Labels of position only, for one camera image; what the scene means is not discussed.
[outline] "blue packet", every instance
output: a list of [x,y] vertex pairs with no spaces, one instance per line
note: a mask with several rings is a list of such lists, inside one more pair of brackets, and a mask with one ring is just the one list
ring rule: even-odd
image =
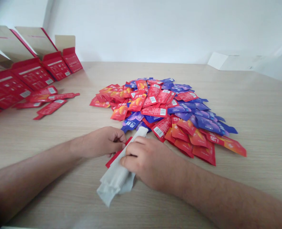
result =
[[188,103],[188,102],[182,102],[182,103],[181,103],[181,102],[180,102],[179,105],[180,105],[180,106],[185,105],[185,106],[187,106],[187,107],[190,108],[190,109],[196,109],[196,108],[197,108],[196,103]]
[[218,121],[217,124],[222,126],[224,130],[228,133],[238,134],[237,130],[234,127],[228,126],[220,121]]
[[164,83],[161,85],[161,88],[163,90],[170,90],[172,87],[174,86],[174,84],[172,82],[168,82],[168,83]]
[[176,106],[167,109],[168,114],[182,113],[182,112],[191,112],[191,109],[188,108],[185,104],[182,104],[182,106]]
[[184,121],[189,120],[189,118],[193,115],[192,112],[184,112],[184,113],[175,113],[175,115]]
[[161,82],[163,83],[169,83],[169,82],[174,82],[175,80],[172,79],[172,78],[167,78],[167,79],[164,79],[164,80],[160,80]]
[[141,121],[135,129],[138,130],[141,126],[148,129],[148,133],[151,131],[151,129],[148,126],[146,126],[146,124],[143,121]]
[[148,121],[149,123],[153,123],[155,121],[160,121],[163,119],[163,117],[155,117],[155,116],[150,116],[150,115],[144,115],[146,121]]
[[121,130],[123,130],[124,133],[126,133],[128,130],[134,130],[143,117],[144,115],[142,115],[140,111],[133,112],[127,119],[124,120]]
[[190,103],[190,104],[195,104],[195,106],[198,110],[211,110],[210,108],[208,108],[203,103]]

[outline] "wooden table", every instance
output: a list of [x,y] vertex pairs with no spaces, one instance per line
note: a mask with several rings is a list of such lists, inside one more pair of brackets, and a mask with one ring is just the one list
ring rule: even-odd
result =
[[[234,126],[248,152],[244,158],[216,146],[217,167],[202,168],[253,186],[282,200],[282,82],[255,72],[218,71],[206,65],[83,63],[84,70],[56,82],[59,93],[81,95],[53,115],[35,121],[38,108],[0,113],[0,168],[103,126],[121,127],[111,109],[90,107],[98,90],[140,77],[174,78],[190,84],[213,112]],[[167,144],[173,151],[178,150]],[[136,182],[107,208],[96,189],[107,157],[89,160],[48,186],[8,225],[32,228],[214,228],[183,201]]]

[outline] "barcode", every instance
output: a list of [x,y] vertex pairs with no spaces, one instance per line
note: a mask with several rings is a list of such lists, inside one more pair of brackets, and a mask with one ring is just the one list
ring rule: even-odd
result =
[[63,103],[64,100],[55,100],[54,102],[57,102],[57,103]]
[[47,85],[49,85],[49,84],[53,83],[53,80],[52,80],[52,79],[49,79],[49,80],[46,81],[46,83],[47,83]]
[[28,97],[30,94],[31,94],[30,91],[25,91],[25,92],[21,93],[20,95],[21,95],[23,98],[26,98],[26,97]]
[[161,108],[160,115],[166,115],[166,109]]
[[55,91],[54,88],[52,88],[52,87],[49,88],[49,92],[50,92],[51,94],[56,93],[56,91]]
[[152,103],[156,102],[156,99],[155,99],[155,97],[154,97],[154,96],[149,97],[149,98],[150,98],[150,101],[151,101]]
[[157,134],[159,137],[162,137],[162,136],[163,136],[163,132],[162,132],[162,130],[160,130],[159,127],[155,127],[155,128],[154,128],[154,132],[156,132],[156,134]]

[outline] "open box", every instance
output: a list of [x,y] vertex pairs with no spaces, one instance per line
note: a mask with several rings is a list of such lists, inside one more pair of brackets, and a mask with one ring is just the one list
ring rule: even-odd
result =
[[51,72],[56,80],[62,80],[71,74],[68,68],[70,65],[67,66],[64,62],[61,51],[58,51],[44,28],[21,26],[15,28],[38,54],[45,68]]
[[10,69],[32,90],[39,90],[54,80],[42,66],[40,59],[14,30],[0,26],[0,66]]

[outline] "red packet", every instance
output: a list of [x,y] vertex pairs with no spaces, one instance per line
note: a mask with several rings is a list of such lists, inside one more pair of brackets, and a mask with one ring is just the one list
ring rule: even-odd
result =
[[157,101],[157,98],[155,96],[150,96],[150,97],[147,96],[145,98],[145,101],[144,101],[142,108],[149,107],[149,106],[154,105],[156,103],[158,103],[158,101]]
[[147,96],[155,96],[157,97],[159,95],[161,86],[158,84],[153,84],[150,89],[148,90]]
[[194,155],[192,153],[193,151],[193,146],[191,143],[182,141],[180,139],[176,139],[175,141],[175,146],[182,151],[184,151],[189,157],[194,158]]
[[188,102],[191,100],[195,100],[198,99],[199,97],[193,93],[193,92],[185,92],[185,93],[180,93],[177,95],[181,100],[183,100],[184,102]]
[[43,118],[46,115],[53,114],[54,111],[59,109],[62,105],[64,105],[67,102],[67,100],[55,100],[48,105],[46,105],[44,108],[37,111],[38,116],[36,118],[33,118],[33,120],[39,120]]
[[143,103],[145,101],[146,94],[138,94],[134,97],[128,110],[130,111],[140,111],[142,109]]
[[66,93],[66,94],[57,94],[57,95],[36,95],[29,99],[31,103],[37,102],[52,102],[54,100],[74,98],[75,96],[80,95],[80,93]]
[[17,109],[24,109],[24,108],[37,108],[37,107],[41,107],[43,105],[42,102],[38,102],[38,103],[30,103],[30,102],[26,102],[26,103],[16,103],[13,108],[17,108]]
[[189,137],[186,133],[184,133],[180,127],[177,124],[172,124],[173,125],[173,132],[172,132],[172,136],[174,138],[183,140],[185,142],[190,142]]
[[157,81],[157,80],[147,80],[147,83],[148,83],[149,85],[152,85],[152,84],[161,85],[161,84],[163,84],[163,82]]
[[242,147],[242,145],[238,141],[228,138],[226,136],[220,136],[218,134],[215,134],[209,131],[203,131],[203,133],[207,136],[207,139],[209,141],[216,143],[218,145],[224,146],[225,148],[241,156],[244,156],[244,157],[247,156],[246,149]]
[[215,146],[213,143],[208,141],[207,148],[203,146],[194,146],[193,154],[211,165],[216,166]]
[[152,131],[161,142],[165,142],[165,135],[172,126],[170,116],[160,120],[153,126]]
[[141,110],[141,114],[165,118],[167,116],[167,110],[164,108],[147,107]]
[[126,118],[128,107],[126,103],[120,103],[113,111],[111,119],[122,121]]
[[182,129],[185,129],[191,136],[194,135],[196,131],[196,127],[193,125],[191,120],[184,121],[183,119],[180,119],[180,121],[177,123],[178,126],[180,126]]
[[147,94],[147,92],[148,92],[148,87],[147,87],[147,83],[146,83],[145,80],[137,80],[135,83],[137,84],[138,90],[144,89],[144,90],[145,90],[145,93]]
[[[132,139],[132,136],[127,140],[127,142],[125,143],[125,145],[127,146],[128,145],[128,143],[131,141],[131,139]],[[110,165],[112,164],[112,162],[120,155],[120,153],[122,152],[123,150],[120,150],[120,151],[117,151],[116,153],[115,153],[115,155],[113,155],[113,157],[107,162],[107,164],[106,164],[106,167],[107,168],[109,168],[110,167]]]
[[199,129],[195,130],[193,135],[189,135],[189,140],[193,145],[207,147],[207,139],[203,133],[199,131]]
[[96,97],[94,97],[91,100],[90,106],[108,108],[108,107],[110,107],[110,104],[109,104],[109,102],[100,103],[98,101],[98,99]]

